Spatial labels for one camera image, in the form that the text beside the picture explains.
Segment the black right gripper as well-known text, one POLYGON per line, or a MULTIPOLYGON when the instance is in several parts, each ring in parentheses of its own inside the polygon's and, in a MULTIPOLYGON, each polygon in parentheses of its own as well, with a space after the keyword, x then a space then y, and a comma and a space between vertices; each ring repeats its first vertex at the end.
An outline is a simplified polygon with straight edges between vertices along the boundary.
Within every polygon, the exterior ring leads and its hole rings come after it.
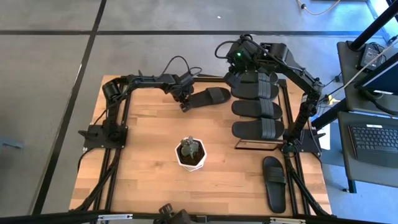
POLYGON ((237 88, 241 83, 241 73, 257 70, 258 48, 251 42, 236 42, 228 51, 229 71, 224 76, 224 82, 231 88, 237 88))

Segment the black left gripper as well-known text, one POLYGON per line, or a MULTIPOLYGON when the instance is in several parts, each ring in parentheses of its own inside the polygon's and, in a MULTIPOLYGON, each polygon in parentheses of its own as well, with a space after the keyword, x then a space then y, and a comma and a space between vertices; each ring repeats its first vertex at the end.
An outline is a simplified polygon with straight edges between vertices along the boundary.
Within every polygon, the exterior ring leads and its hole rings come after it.
POLYGON ((182 101, 180 103, 180 109, 186 113, 192 109, 192 104, 187 98, 193 93, 195 83, 193 75, 184 74, 181 77, 178 75, 172 75, 175 80, 175 84, 170 87, 169 93, 173 96, 175 101, 182 101))

